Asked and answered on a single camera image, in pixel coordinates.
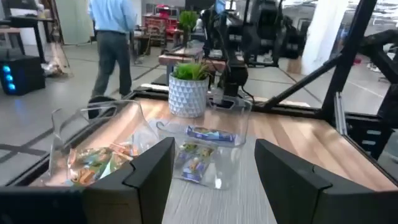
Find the white pot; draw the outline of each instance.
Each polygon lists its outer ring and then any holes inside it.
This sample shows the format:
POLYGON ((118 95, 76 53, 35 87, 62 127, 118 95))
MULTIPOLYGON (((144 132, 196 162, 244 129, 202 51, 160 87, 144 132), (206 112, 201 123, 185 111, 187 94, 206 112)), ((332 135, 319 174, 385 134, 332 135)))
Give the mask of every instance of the white pot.
POLYGON ((197 118, 205 113, 209 79, 181 80, 170 75, 169 108, 182 118, 197 118))

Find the man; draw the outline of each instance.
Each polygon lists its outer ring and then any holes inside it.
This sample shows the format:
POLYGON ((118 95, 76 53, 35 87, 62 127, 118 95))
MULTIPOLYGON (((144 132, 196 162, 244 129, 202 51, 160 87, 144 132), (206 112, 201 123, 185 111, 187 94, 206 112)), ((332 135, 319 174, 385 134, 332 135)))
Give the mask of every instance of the man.
POLYGON ((88 14, 95 22, 99 54, 98 76, 91 97, 104 95, 116 61, 120 68, 119 93, 126 96, 131 92, 127 37, 136 25, 132 0, 90 0, 88 14))

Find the floor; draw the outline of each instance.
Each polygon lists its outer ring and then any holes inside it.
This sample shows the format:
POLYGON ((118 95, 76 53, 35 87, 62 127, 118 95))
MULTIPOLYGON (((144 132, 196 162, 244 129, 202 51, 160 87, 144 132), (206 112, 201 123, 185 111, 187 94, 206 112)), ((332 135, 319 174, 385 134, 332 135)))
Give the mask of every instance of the floor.
MULTIPOLYGON (((34 46, 26 46, 25 50, 28 55, 37 55, 34 46)), ((0 117, 3 118, 0 119, 0 185, 19 175, 50 150, 52 111, 65 108, 65 111, 72 113, 77 108, 84 107, 90 98, 98 71, 96 44, 64 46, 63 50, 71 68, 69 78, 47 79, 46 89, 25 96, 6 96, 0 91, 0 117)), ((152 49, 151 56, 141 59, 142 64, 131 67, 131 75, 135 79, 133 88, 150 83, 165 73, 165 66, 157 63, 159 54, 159 49, 152 49)), ((45 48, 45 56, 47 60, 52 59, 49 46, 45 48)), ((287 60, 281 60, 280 69, 250 68, 245 89, 254 96, 264 98, 283 92, 304 77, 285 72, 287 63, 287 60)), ((321 107, 332 74, 324 74, 288 100, 321 107)), ((343 92, 346 111, 377 113, 389 86, 386 82, 379 82, 379 76, 370 72, 365 65, 352 68, 343 92)), ((118 84, 118 76, 113 75, 106 95, 119 97, 118 84)), ((398 136, 393 136, 381 158, 386 169, 391 169, 392 172, 398 172, 398 164, 393 160, 398 157, 397 144, 398 136)))

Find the green plant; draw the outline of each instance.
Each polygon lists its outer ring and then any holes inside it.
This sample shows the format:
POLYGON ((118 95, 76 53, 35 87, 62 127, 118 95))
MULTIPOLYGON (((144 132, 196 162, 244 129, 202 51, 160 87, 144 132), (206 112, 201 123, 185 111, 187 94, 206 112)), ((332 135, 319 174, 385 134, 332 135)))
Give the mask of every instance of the green plant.
POLYGON ((205 80, 211 74, 204 63, 181 63, 173 76, 181 80, 205 80))
POLYGON ((197 24, 198 16, 194 11, 183 11, 180 14, 180 24, 184 29, 192 30, 197 24))

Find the clear plastic bin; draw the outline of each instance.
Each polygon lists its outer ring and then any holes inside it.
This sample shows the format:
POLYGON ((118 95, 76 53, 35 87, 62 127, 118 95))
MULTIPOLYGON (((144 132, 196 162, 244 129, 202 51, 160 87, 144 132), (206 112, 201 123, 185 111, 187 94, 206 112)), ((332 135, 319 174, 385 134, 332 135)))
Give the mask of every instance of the clear plastic bin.
POLYGON ((251 108, 252 104, 249 101, 240 98, 222 96, 220 99, 215 99, 209 96, 205 114, 200 118, 172 116, 168 121, 156 122, 160 138, 174 137, 177 143, 174 177, 188 180, 187 172, 184 169, 187 170, 199 163, 198 166, 201 167, 199 170, 200 181, 194 182, 215 189, 230 188, 233 184, 234 174, 239 167, 240 150, 246 143, 251 108), (232 134, 234 138, 232 141, 199 139, 187 135, 188 127, 219 130, 232 134), (186 153, 184 144, 194 144, 197 150, 194 150, 189 156, 181 155, 181 153, 186 153), (206 161, 201 164, 200 154, 206 148, 214 150, 212 150, 210 159, 205 157, 203 160, 206 161), (186 161, 179 161, 181 158, 179 156, 186 157, 186 161))
POLYGON ((87 164, 76 161, 87 155, 101 155, 106 167, 86 178, 90 184, 114 171, 115 163, 131 160, 159 142, 139 102, 131 100, 92 103, 74 111, 59 109, 53 112, 52 122, 50 167, 34 185, 74 185, 87 171, 87 164))

